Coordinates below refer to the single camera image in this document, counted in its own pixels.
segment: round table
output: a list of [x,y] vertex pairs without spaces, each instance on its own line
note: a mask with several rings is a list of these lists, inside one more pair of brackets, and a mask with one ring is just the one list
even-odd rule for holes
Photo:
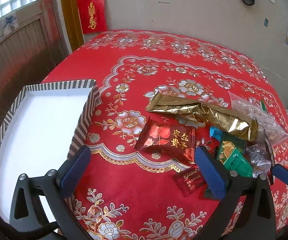
[[[97,81],[100,99],[85,141],[92,159],[76,188],[74,215],[94,239],[192,239],[219,203],[199,190],[182,196],[172,177],[188,168],[185,164],[133,148],[149,116],[174,122],[172,116],[145,111],[157,92],[228,108],[229,91],[255,105],[263,99],[288,133],[284,107],[254,61],[207,41],[149,31],[101,33],[44,82],[90,78]],[[212,145],[209,126],[177,122],[197,127],[198,145]],[[276,162],[288,168],[288,140],[273,150]],[[275,179],[271,189],[280,229],[288,223],[288,186]],[[225,233],[233,229],[242,206],[243,199]],[[97,220],[94,210],[103,213]]]

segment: red paper decoration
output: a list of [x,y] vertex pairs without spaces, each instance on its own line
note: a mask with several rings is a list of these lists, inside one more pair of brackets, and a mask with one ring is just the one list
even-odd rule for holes
[[105,0],[76,0],[83,34],[104,32]]

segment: clear plastic wrapper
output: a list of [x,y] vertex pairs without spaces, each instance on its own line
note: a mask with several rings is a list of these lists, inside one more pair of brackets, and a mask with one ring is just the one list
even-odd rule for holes
[[256,106],[231,92],[229,95],[233,110],[257,120],[259,124],[258,137],[261,137],[264,128],[272,146],[279,145],[288,139],[288,134],[279,123],[270,114],[264,112],[260,106]]
[[255,144],[246,148],[248,154],[248,161],[253,169],[252,177],[256,178],[260,174],[266,174],[271,169],[271,160],[265,148]]

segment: teal wrapper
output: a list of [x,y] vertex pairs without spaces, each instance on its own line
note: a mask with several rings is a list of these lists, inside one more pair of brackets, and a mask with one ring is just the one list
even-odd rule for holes
[[236,148],[233,150],[231,156],[224,162],[224,167],[229,171],[236,171],[242,177],[252,177],[251,165]]

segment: small red wrapper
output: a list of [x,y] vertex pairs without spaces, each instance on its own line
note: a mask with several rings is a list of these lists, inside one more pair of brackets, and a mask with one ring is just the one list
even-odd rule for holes
[[162,124],[148,118],[135,149],[164,153],[178,160],[194,162],[195,128]]
[[182,192],[183,197],[188,197],[206,183],[198,166],[190,167],[175,174],[173,179]]
[[83,34],[107,31],[105,0],[76,0]]

